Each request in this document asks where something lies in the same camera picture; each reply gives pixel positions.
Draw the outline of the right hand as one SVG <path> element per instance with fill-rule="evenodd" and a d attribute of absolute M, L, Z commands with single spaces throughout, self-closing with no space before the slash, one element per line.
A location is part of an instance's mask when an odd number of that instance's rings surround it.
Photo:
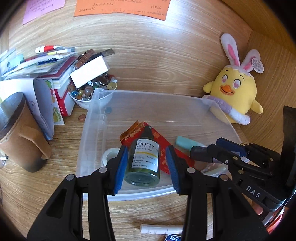
<path fill-rule="evenodd" d="M 254 201 L 252 201 L 251 206 L 257 215 L 261 215 L 263 213 L 263 208 Z"/>

